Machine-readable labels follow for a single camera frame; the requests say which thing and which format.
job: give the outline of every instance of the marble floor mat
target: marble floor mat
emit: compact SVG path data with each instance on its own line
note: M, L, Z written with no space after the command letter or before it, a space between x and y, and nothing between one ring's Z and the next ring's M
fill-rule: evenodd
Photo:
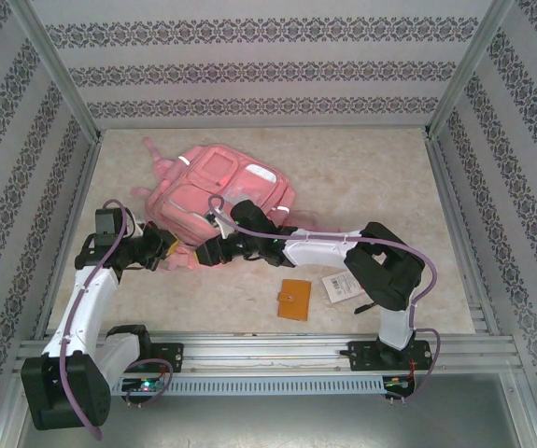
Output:
M420 129L271 128L108 130L104 137L49 328L56 329L71 294L73 260L94 231L94 211L117 198L143 216L132 187L156 185L142 138L174 158L194 145L222 143L278 168L296 191L295 209L319 213L325 228L363 229L379 221L436 264L438 285L417 308L416 325L443 333L473 333L443 209ZM376 333L378 307L361 315L365 299L330 303L320 278L340 270L275 268L238 259L214 269L126 272L105 313L103 329L146 324L172 331ZM285 278L312 282L306 322L276 316ZM425 271L420 287L430 281Z

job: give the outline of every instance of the white tag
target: white tag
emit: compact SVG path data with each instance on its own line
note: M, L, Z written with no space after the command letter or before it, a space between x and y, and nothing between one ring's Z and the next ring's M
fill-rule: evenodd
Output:
M326 287L326 292L328 292L328 297L332 303L351 299L360 294L368 299L368 295L349 271L322 277L322 283Z

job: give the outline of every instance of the patterned wallpaper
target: patterned wallpaper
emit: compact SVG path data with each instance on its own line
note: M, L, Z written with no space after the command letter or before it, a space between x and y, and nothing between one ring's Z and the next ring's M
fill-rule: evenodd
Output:
M0 1L0 400L58 261L89 143Z
M537 400L537 2L509 11L439 136L496 318Z
M490 0L293 3L33 1L112 128L425 125Z

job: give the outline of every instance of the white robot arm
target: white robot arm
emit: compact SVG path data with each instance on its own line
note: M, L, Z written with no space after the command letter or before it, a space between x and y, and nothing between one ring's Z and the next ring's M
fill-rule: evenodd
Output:
M280 227L270 221L251 201L233 207L231 217L242 228L278 235L295 235L297 240L261 238L245 232L232 232L206 241L197 248L201 264L213 266L227 263L236 256L265 259L274 266L295 267L319 264L349 269L375 303L381 306L379 343L390 352L403 352L414 336L410 327L410 305L419 285L424 262L401 248L348 241L362 236L377 238L403 246L403 242L379 223L371 222L362 231L346 234L316 233L292 227ZM118 238L122 226L119 209L96 211L96 233L88 237L75 260L76 282L59 330L44 349L41 357L25 360L21 379L37 429L82 426L74 409L67 402L59 382L59 358L66 341L66 372L79 407L96 427L108 415L110 387L134 361L150 355L151 341L144 326L119 328L96 347L104 312L112 300L125 269L132 264L155 270L177 246L178 239L170 231L148 223L143 234L120 240L117 249L103 266L96 266ZM386 255L379 263L374 256ZM86 279L94 277L85 287ZM73 304L82 291L81 302L70 317ZM68 334L66 323L70 321Z

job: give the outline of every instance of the orange card holder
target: orange card holder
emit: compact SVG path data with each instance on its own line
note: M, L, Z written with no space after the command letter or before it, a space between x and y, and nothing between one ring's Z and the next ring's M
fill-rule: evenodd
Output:
M278 293L278 317L292 320L307 320L311 282L305 280L283 280Z

